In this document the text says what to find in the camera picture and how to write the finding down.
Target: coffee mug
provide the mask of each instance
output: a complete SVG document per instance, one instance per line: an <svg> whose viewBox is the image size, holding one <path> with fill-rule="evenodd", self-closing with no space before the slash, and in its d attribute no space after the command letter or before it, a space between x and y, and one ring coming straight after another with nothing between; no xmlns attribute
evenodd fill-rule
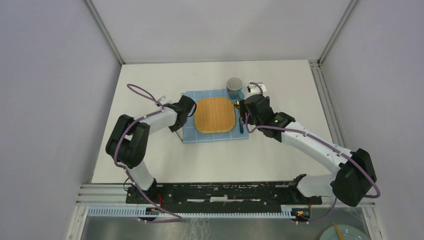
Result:
<svg viewBox="0 0 424 240"><path fill-rule="evenodd" d="M245 96L242 93L243 82L238 77L232 77L226 81L226 91L232 100L243 99Z"/></svg>

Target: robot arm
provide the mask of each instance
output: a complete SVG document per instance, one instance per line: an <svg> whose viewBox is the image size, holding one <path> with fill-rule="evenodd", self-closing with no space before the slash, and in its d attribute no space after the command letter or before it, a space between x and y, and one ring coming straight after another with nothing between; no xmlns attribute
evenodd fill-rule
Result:
<svg viewBox="0 0 424 240"><path fill-rule="evenodd" d="M193 112L196 111L196 103L184 95L177 103L162 104L162 112L146 116L131 127L127 133L132 135L131 140L124 138L117 153L117 164L129 173L143 191L147 191L155 181L143 162L149 135L165 127L172 132L177 131L186 123L191 110L194 108ZM348 206L358 205L372 185L343 156L355 161L374 182L377 180L370 155L365 150L359 148L354 152L314 135L290 115L275 113L270 107L269 97L255 94L237 101L235 107L239 109L242 121L255 125L266 137L299 149L331 172L322 176L302 174L292 181L305 197L336 196ZM119 139L133 122L134 118L128 115L119 117L106 145L106 152L110 156L114 156Z"/></svg>
<svg viewBox="0 0 424 240"><path fill-rule="evenodd" d="M377 180L368 152L361 148L354 152L337 146L311 133L294 117L284 112L274 113L269 97L255 94L236 102L235 107L244 116L242 120L245 123L255 125L266 137L299 149L330 171L329 175L301 175L296 178L297 189L305 197L336 196L349 206L358 205L372 185L344 156L359 164L374 182Z"/></svg>
<svg viewBox="0 0 424 240"><path fill-rule="evenodd" d="M162 104L164 109L161 113L149 117L146 116L130 129L127 134L132 135L131 140L125 138L118 150L118 164L129 172L142 190L148 190L155 180L143 161L149 135L166 127L171 132L177 131L186 123L190 111L196 106L194 100L184 95L181 96L179 102L172 104L164 104L163 102ZM119 139L132 122L134 122L134 118L125 114L118 118L106 144L107 154L110 156L115 154Z"/></svg>

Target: glass panel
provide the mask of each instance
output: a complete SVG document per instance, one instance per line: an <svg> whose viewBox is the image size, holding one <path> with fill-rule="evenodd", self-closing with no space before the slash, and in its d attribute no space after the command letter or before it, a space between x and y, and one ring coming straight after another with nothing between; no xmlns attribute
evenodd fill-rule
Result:
<svg viewBox="0 0 424 240"><path fill-rule="evenodd" d="M328 209L312 208L312 219ZM298 225L288 219L186 218L183 222L145 224L132 217L87 217L83 240L319 240L333 223L349 225L369 236L361 208L336 208L322 221Z"/></svg>

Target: metal frame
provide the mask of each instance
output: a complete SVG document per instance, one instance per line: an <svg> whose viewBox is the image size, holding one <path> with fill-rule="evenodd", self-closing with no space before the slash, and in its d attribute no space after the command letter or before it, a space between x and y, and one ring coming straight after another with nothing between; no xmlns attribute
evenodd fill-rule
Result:
<svg viewBox="0 0 424 240"><path fill-rule="evenodd" d="M334 108L333 101L330 97L326 80L324 79L322 67L319 65L318 60L309 60L309 66L315 81L319 99L321 100L322 109L324 110L324 115L327 120L332 141L335 144L346 148L347 143L343 136L342 127L340 125L336 109Z"/></svg>
<svg viewBox="0 0 424 240"><path fill-rule="evenodd" d="M377 219L377 208L364 207L362 208L363 216L365 217L366 226L368 227L369 235L372 240L383 240L383 233L379 227Z"/></svg>
<svg viewBox="0 0 424 240"><path fill-rule="evenodd" d="M127 192L124 190L123 184L82 184L76 199L75 206L77 207L90 207L90 206L110 206L110 207L125 207L125 206L138 206L138 207L151 207L150 204L127 204ZM313 205L314 208L328 208L334 202L333 197L322 197L321 205ZM281 205L290 208L305 208L308 205ZM335 205L340 208L351 208L341 201ZM371 198L363 198L358 204L358 208L374 208L375 202Z"/></svg>
<svg viewBox="0 0 424 240"><path fill-rule="evenodd" d="M345 26L346 21L348 20L352 11L357 6L358 2L359 2L359 0L350 0L349 4L347 5L346 10L344 11L343 15L340 18L340 21L338 21L337 26L335 27L334 31L332 32L331 37L327 42L327 45L325 45L324 50L322 51L321 55L319 56L319 59L317 61L319 65L322 65L323 62L326 60L326 57L329 54L331 48L333 47L334 42L336 41L337 37L339 36L340 32L342 31L343 27Z"/></svg>
<svg viewBox="0 0 424 240"><path fill-rule="evenodd" d="M88 206L75 206L66 234L66 240L80 240L83 236L84 225L86 224Z"/></svg>
<svg viewBox="0 0 424 240"><path fill-rule="evenodd" d="M121 54L118 51L117 46L115 45L114 41L112 40L111 35L108 32L108 29L106 28L105 24L103 23L102 18L99 15L99 12L97 11L96 7L94 6L94 3L92 0L82 0L85 3L85 6L88 8L88 11L90 12L91 16L94 19L94 22L96 23L98 29L100 30L101 34L103 35L104 39L106 40L107 44L109 45L110 49L113 52L113 55L116 59L116 61L119 63L119 65L124 65L125 62L122 59Z"/></svg>

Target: cable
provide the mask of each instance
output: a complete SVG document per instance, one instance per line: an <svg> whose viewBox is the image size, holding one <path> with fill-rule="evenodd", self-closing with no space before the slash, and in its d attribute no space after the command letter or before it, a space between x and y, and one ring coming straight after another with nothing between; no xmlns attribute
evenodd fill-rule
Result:
<svg viewBox="0 0 424 240"><path fill-rule="evenodd" d="M161 197L161 194L159 193L157 196L159 197L160 205L162 206L162 203L163 203L163 208L167 209L167 204L165 203L165 200Z"/></svg>
<svg viewBox="0 0 424 240"><path fill-rule="evenodd" d="M246 123L248 123L249 115L250 115L250 113L249 114L246 114ZM294 133L302 134L302 135L304 135L306 137L310 137L311 139L313 139L313 140L317 141L318 143L326 146L330 150L334 151L338 155L342 156L343 158L345 158L346 160L348 160L349 162L351 162L365 176L365 178L371 183L372 187L375 189L375 192L376 192L375 195L365 195L365 198L377 199L377 198L379 198L381 196L381 192L380 192L379 187L376 185L376 183L370 177L370 175L368 175L368 173L361 166L359 166L359 164L357 164L352 158L350 158L346 154L340 152L337 148L335 148L332 145L326 143L325 141L319 139L318 137L316 137L316 136L314 136L314 135L312 135L310 133L306 133L305 131L302 131L302 130L297 130L297 129L292 129L292 128L284 128L284 127L277 127L277 126L259 125L259 126L254 127L252 130L249 130L248 125L246 124L246 130L247 130L248 133L251 134L256 129L273 129L273 130L294 132Z"/></svg>
<svg viewBox="0 0 424 240"><path fill-rule="evenodd" d="M309 219L310 219L310 218L306 218L306 217L304 217L302 215L299 215L298 217L301 217L301 218L305 219L306 221L309 221Z"/></svg>
<svg viewBox="0 0 424 240"><path fill-rule="evenodd" d="M262 87L259 85L259 84L257 84L256 82L254 82L254 81L250 81L249 82L249 84L253 84L253 85L255 85L256 87L258 87L259 88L259 90L260 90L260 94L261 95L264 95L264 91L262 90Z"/></svg>
<svg viewBox="0 0 424 240"><path fill-rule="evenodd" d="M117 166L117 167L119 167L119 168L122 168L122 169L124 169L125 170L125 173L126 173L126 175L128 176L128 178L131 180L131 182L132 182L132 184L138 189L138 191L141 193L141 195L143 196L143 198L145 198L146 200L147 200L147 202L149 202L151 205L153 205L155 208L157 208L157 209L159 209L159 210L161 210L162 212L164 212L164 213L167 213L167 214L169 214L169 215L171 215L171 216L174 216L174 217L176 217L176 218L174 218L174 219L166 219L166 220L159 220L159 221L148 221L147 223L152 223L152 224L160 224L160 223L172 223L172 222L177 222L177 221L181 221L183 218L180 216L180 215L177 215L177 214L175 214L175 213L172 213L172 212L170 212L170 211L168 211L168 210L166 210L166 209L163 209L162 207L160 207L160 206L158 206L156 203L154 203L145 193L144 193L144 191L141 189L141 187L136 183L136 181L134 181L134 179L133 179L133 177L130 175L130 173L125 169L125 167L124 166L122 166L121 164L119 164L118 163L118 152L119 152L119 148L121 147L121 144L122 144L122 142L123 142L123 140L124 140L124 138L125 138L125 136L127 135L127 133L130 131L130 129L136 124L136 123L138 123L139 121L141 121L141 120L143 120L143 119L145 119L145 118L148 118L148 117L151 117L151 116L154 116L154 115L156 115L156 114L159 114L159 113L162 113L163 112L163 110L165 109L165 107L164 107L164 105L162 105L162 103L160 103L159 101L157 101L156 100L156 98L155 97L153 97L153 95L152 94L150 94L150 92L148 92L148 91L146 91L145 89L143 89L143 88L141 88L141 87L139 87L139 86L137 86L137 85L134 85L134 84L127 84L126 85L131 91L133 91L134 93L136 93L136 94L138 94L138 95L140 95L140 96L142 96L143 98L146 98L146 99L148 99L148 100L151 100L151 101L153 101L153 102L155 102L157 105L159 105L160 106L160 108L161 108L161 110L158 110L158 111L155 111L155 112L152 112L152 113L149 113L149 114L147 114L146 116L142 116L142 117L139 117L139 118L137 118L136 120L134 120L130 125L128 125L128 127L123 131L123 134L122 134L122 136L120 137L120 139L119 139L119 141L118 141L118 144L116 145L116 148L115 148L115 153L114 153L114 155L113 155L113 162L115 163L115 166ZM136 89L139 89L139 90L141 90L141 91L143 91L143 92L145 92L146 94L148 94L149 96L146 96L146 95L144 95L144 94L142 94L142 93L140 93L140 92L138 92L138 91L136 91L135 89L133 89L133 88L136 88Z"/></svg>
<svg viewBox="0 0 424 240"><path fill-rule="evenodd" d="M309 205L307 206L306 209L311 209L312 206L312 197L309 198Z"/></svg>
<svg viewBox="0 0 424 240"><path fill-rule="evenodd" d="M330 214L333 212L334 208L336 207L336 203L337 203L337 197L334 198L334 202L332 203L330 210L328 210L328 212L324 216L319 217L319 218L314 219L314 220L305 221L305 222L297 221L296 224L312 224L312 223L319 222L321 220L328 218L330 216Z"/></svg>
<svg viewBox="0 0 424 240"><path fill-rule="evenodd" d="M181 140L181 142L183 143L184 141L183 141L183 139L180 137L180 135L178 134L178 132L177 132L177 131L175 131L175 133L176 133L176 135L178 136L178 138Z"/></svg>
<svg viewBox="0 0 424 240"><path fill-rule="evenodd" d="M127 192L128 193L128 189L125 189L125 184L127 183L127 181L129 180L130 178L128 177L124 182L123 182L123 185L122 185L122 187L123 187L123 190L125 191L125 192Z"/></svg>

